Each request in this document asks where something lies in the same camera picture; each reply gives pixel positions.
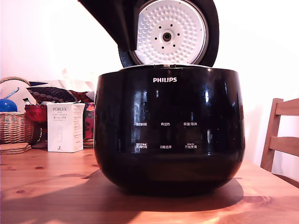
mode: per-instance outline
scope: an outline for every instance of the chair slat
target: chair slat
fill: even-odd
[[[275,114],[299,116],[299,99],[277,103]]]
[[[299,156],[299,138],[271,137],[270,149]]]

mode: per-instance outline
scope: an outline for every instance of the woven basket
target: woven basket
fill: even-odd
[[[19,77],[3,78],[0,84],[10,80],[19,80],[30,86],[27,80]],[[0,112],[0,144],[33,143],[38,140],[37,137],[34,133],[34,123],[25,118],[25,113]]]

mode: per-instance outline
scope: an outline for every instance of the patterned fabric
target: patterned fabric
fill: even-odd
[[[92,100],[86,96],[88,92],[75,92],[72,90],[59,89],[57,87],[29,87],[27,89],[39,104],[43,101],[54,101],[55,103],[92,102]]]
[[[84,116],[84,130],[83,138],[84,139],[93,139],[94,132],[94,103],[85,104],[83,116]]]

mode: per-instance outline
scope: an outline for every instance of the red object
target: red object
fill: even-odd
[[[94,132],[94,103],[85,103],[85,108],[83,112],[84,117],[84,129],[83,137],[84,139],[93,139]]]
[[[25,116],[42,129],[42,136],[32,148],[48,148],[47,106],[25,105]]]
[[[26,105],[25,116],[32,121],[47,122],[47,106],[45,105]]]

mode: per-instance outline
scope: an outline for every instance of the table surface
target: table surface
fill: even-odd
[[[130,194],[99,170],[93,149],[32,149],[1,156],[1,223],[298,224],[299,189],[244,161],[214,193],[182,198]]]

